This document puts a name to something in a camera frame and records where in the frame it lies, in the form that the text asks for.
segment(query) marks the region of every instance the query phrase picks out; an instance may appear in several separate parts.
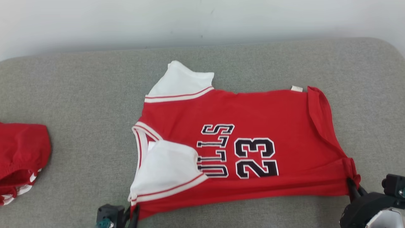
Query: red jersey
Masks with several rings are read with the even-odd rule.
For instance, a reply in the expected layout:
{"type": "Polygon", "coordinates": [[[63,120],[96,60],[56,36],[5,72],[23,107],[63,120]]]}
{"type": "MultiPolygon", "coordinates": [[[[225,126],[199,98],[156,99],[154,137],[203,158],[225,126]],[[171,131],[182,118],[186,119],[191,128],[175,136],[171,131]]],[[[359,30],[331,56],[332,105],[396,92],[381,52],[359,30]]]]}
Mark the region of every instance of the red jersey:
{"type": "Polygon", "coordinates": [[[212,79],[173,61],[146,96],[132,128],[139,159],[129,200],[140,219],[230,200],[347,195],[346,179],[360,182],[319,89],[235,94],[212,79]]]}

